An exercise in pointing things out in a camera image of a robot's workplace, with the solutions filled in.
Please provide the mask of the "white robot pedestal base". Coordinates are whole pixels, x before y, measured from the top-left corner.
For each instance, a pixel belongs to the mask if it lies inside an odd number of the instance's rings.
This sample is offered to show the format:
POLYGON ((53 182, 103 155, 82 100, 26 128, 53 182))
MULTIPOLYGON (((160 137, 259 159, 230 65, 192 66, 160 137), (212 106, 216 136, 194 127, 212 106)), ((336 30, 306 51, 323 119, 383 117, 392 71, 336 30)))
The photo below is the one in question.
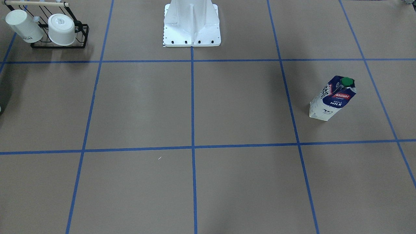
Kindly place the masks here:
POLYGON ((218 6, 211 0, 172 0, 164 7, 163 46, 220 46, 218 6))

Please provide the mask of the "blue white milk carton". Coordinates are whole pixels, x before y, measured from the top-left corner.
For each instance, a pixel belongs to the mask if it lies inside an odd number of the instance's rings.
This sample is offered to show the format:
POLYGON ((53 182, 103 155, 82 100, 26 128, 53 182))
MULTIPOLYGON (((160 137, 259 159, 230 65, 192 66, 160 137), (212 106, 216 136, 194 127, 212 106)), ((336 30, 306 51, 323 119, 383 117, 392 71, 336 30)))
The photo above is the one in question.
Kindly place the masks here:
POLYGON ((309 103, 309 117, 321 121, 330 120, 356 95, 355 80, 334 76, 309 103))

